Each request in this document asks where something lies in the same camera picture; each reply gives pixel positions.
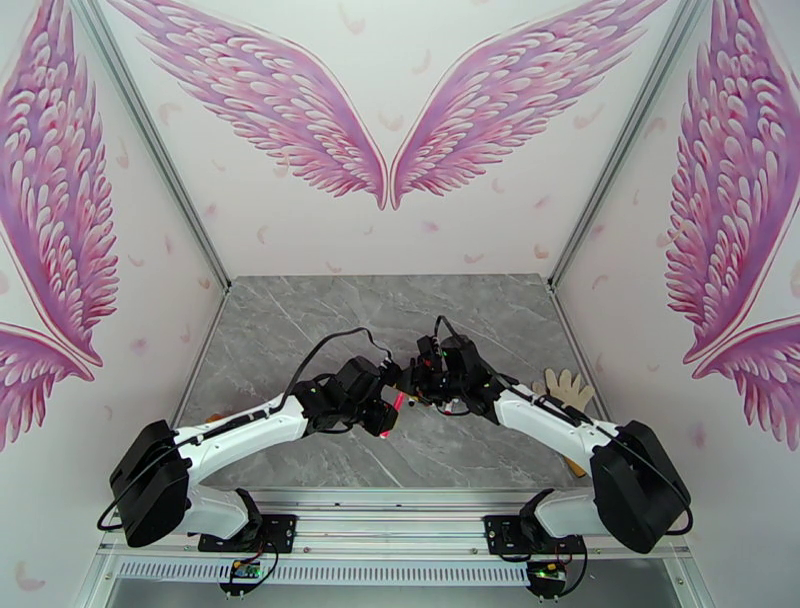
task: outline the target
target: black mounting plate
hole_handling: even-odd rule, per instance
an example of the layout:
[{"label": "black mounting plate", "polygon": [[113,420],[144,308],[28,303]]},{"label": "black mounting plate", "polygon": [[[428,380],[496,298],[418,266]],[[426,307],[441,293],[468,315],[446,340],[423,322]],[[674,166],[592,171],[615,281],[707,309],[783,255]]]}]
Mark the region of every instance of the black mounting plate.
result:
[{"label": "black mounting plate", "polygon": [[237,540],[236,537],[226,540],[203,534],[197,550],[209,553],[255,553],[259,550],[263,550],[266,554],[275,551],[291,553],[297,528],[297,516],[262,513],[261,517],[261,526],[255,537],[248,542],[248,546],[243,546],[241,540]]},{"label": "black mounting plate", "polygon": [[522,533],[519,515],[486,515],[483,529],[492,555],[569,555],[581,554],[583,545],[579,536],[554,538],[534,546]]}]

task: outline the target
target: marble tabletop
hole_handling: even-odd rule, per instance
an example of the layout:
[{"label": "marble tabletop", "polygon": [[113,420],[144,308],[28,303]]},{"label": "marble tabletop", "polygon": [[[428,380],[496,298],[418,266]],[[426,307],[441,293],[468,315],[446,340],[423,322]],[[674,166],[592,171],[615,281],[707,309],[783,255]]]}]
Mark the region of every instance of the marble tabletop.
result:
[{"label": "marble tabletop", "polygon": [[[445,314],[501,372],[530,383],[546,367],[577,370],[536,275],[244,277],[234,282],[180,424],[253,407],[281,393],[322,337],[357,325],[405,364]],[[363,335],[333,341],[306,376],[351,356],[382,354]],[[403,408],[388,439],[356,428],[312,435],[245,458],[206,483],[249,489],[304,487],[545,488],[582,485],[556,453],[476,416]]]}]

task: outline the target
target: pink angel wing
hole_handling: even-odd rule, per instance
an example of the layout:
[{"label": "pink angel wing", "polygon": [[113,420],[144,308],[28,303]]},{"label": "pink angel wing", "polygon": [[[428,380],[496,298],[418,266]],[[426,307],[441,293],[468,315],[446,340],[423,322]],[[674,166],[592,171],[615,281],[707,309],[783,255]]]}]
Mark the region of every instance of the pink angel wing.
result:
[{"label": "pink angel wing", "polygon": [[109,0],[141,27],[155,63],[257,149],[335,197],[365,190],[383,209],[386,167],[322,61],[268,32],[171,0]]},{"label": "pink angel wing", "polygon": [[670,308],[694,324],[684,362],[744,320],[797,211],[800,108],[748,0],[717,0],[689,77],[672,180]]},{"label": "pink angel wing", "polygon": [[763,323],[731,337],[694,372],[719,372],[736,382],[749,424],[791,450],[800,445],[800,315]]},{"label": "pink angel wing", "polygon": [[526,23],[462,55],[431,94],[390,175],[396,209],[412,190],[437,196],[499,163],[594,89],[665,0],[591,0]]},{"label": "pink angel wing", "polygon": [[67,376],[93,379],[63,345],[33,330],[0,323],[0,451],[7,432],[13,442],[34,420],[42,425],[53,384]]},{"label": "pink angel wing", "polygon": [[72,17],[43,0],[0,96],[0,233],[47,327],[95,365],[117,282],[101,137]]}]

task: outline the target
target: black cable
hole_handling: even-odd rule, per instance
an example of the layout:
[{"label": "black cable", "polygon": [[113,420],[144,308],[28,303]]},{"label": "black cable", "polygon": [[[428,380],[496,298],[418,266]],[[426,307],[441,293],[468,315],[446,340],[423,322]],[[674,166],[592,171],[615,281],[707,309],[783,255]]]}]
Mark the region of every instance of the black cable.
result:
[{"label": "black cable", "polygon": [[675,493],[675,496],[678,497],[678,500],[680,501],[681,505],[683,506],[683,510],[686,512],[686,520],[687,520],[686,521],[686,525],[683,528],[681,528],[680,530],[667,530],[666,532],[664,532],[664,535],[665,536],[681,536],[683,534],[687,534],[688,532],[690,532],[692,530],[692,528],[694,527],[694,514],[692,513],[692,509],[689,506],[689,501],[686,500],[686,497],[681,493],[681,491],[678,488],[675,487],[675,484],[673,484],[669,479],[667,479],[667,477],[661,471],[659,471],[656,467],[654,467],[652,464],[650,464],[650,462],[648,462],[641,454],[639,454],[638,452],[630,449],[627,445],[625,445],[622,441],[620,441],[619,439],[614,437],[611,433],[606,431],[604,428],[598,426],[597,424],[594,425],[594,428],[596,428],[603,435],[608,437],[611,441],[613,441],[616,445],[621,447],[623,450],[625,450],[629,454],[631,454],[634,457],[636,457],[636,459],[638,459],[647,468],[649,468],[651,471],[653,471],[653,473],[655,473],[658,477],[660,477],[661,480],[665,484],[667,484],[667,486],[669,486],[669,488]]},{"label": "black cable", "polygon": [[258,581],[258,582],[257,582],[257,583],[256,583],[256,584],[253,586],[253,589],[256,589],[257,587],[260,587],[260,586],[261,586],[261,584],[262,584],[262,583],[263,583],[265,580],[267,580],[267,579],[268,579],[270,576],[272,576],[272,575],[275,573],[275,568],[277,568],[277,567],[278,567],[278,557],[279,557],[279,554],[278,554],[278,548],[277,548],[277,547],[276,547],[276,546],[275,546],[275,545],[272,543],[272,541],[269,541],[269,540],[268,540],[266,544],[267,544],[267,545],[269,545],[270,547],[272,547],[272,550],[275,552],[275,559],[273,560],[273,562],[272,562],[272,566],[270,567],[269,571],[268,571],[268,572],[267,572],[267,573],[264,575],[264,577],[263,577],[261,580],[259,580],[259,581]]},{"label": "black cable", "polygon": [[524,564],[533,557],[530,553],[528,555],[500,555],[500,559],[509,564]]},{"label": "black cable", "polygon": [[392,351],[388,348],[383,346],[379,346],[375,343],[375,338],[372,336],[372,332],[367,329],[366,327],[356,327],[355,329],[349,329],[347,331],[339,331],[332,334],[328,334],[322,340],[317,342],[317,345],[311,349],[311,351],[306,355],[305,359],[300,362],[300,365],[297,366],[297,370],[294,372],[292,379],[289,381],[289,386],[286,387],[286,390],[283,392],[283,396],[281,397],[280,403],[275,407],[269,408],[270,416],[273,414],[277,414],[283,409],[283,406],[286,405],[286,400],[289,399],[289,395],[291,394],[292,390],[294,389],[297,381],[300,379],[300,376],[305,371],[308,364],[311,363],[311,360],[317,355],[317,353],[325,346],[328,342],[335,338],[343,338],[344,336],[352,336],[353,334],[357,334],[359,332],[365,332],[367,337],[369,338],[370,344],[372,344],[375,348],[380,349],[386,353],[386,357],[391,361],[392,360]]},{"label": "black cable", "polygon": [[103,523],[103,520],[106,517],[108,517],[109,513],[111,513],[111,511],[113,511],[117,507],[117,505],[119,505],[119,502],[122,500],[123,496],[125,496],[128,492],[130,492],[131,488],[133,488],[133,486],[135,486],[139,482],[139,480],[142,477],[144,477],[145,474],[147,474],[150,471],[150,469],[155,467],[158,463],[160,463],[162,460],[164,460],[167,456],[172,454],[172,452],[175,452],[175,451],[179,450],[180,448],[182,448],[183,446],[185,446],[185,445],[187,445],[189,443],[194,443],[195,445],[199,445],[200,441],[199,441],[198,438],[201,437],[201,436],[202,435],[194,435],[193,437],[189,437],[188,439],[184,439],[180,443],[176,443],[175,445],[167,448],[165,451],[163,451],[161,454],[159,454],[158,457],[156,457],[153,461],[148,463],[148,465],[146,467],[144,467],[141,471],[139,471],[139,474],[136,475],[136,477],[134,477],[128,483],[127,486],[125,486],[125,489],[122,490],[122,492],[119,493],[119,496],[115,497],[114,500],[111,502],[111,504],[108,505],[108,507],[106,507],[106,510],[103,511],[103,514],[97,520],[97,529],[102,531],[102,532],[113,532],[114,530],[120,530],[123,527],[122,524],[115,524],[113,526],[108,526],[108,525]]},{"label": "black cable", "polygon": [[586,543],[583,544],[583,566],[581,566],[581,573],[578,575],[578,578],[575,579],[575,582],[572,583],[572,587],[567,589],[564,593],[559,594],[558,599],[562,597],[568,596],[570,593],[575,591],[578,586],[583,582],[583,577],[586,576],[586,568],[589,565],[589,549],[586,547]]}]

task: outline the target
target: red object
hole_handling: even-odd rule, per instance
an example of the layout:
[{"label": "red object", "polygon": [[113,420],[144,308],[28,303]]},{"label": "red object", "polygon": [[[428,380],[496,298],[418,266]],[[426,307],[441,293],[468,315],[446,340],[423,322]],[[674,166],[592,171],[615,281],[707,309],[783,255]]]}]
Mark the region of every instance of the red object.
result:
[{"label": "red object", "polygon": [[[399,412],[400,408],[403,407],[403,401],[405,400],[406,400],[406,394],[398,392],[397,397],[394,398],[394,403],[392,404],[394,406],[394,409],[396,409]],[[381,433],[381,437],[384,438],[388,437],[389,433],[391,433],[391,431],[384,431],[383,433]]]}]

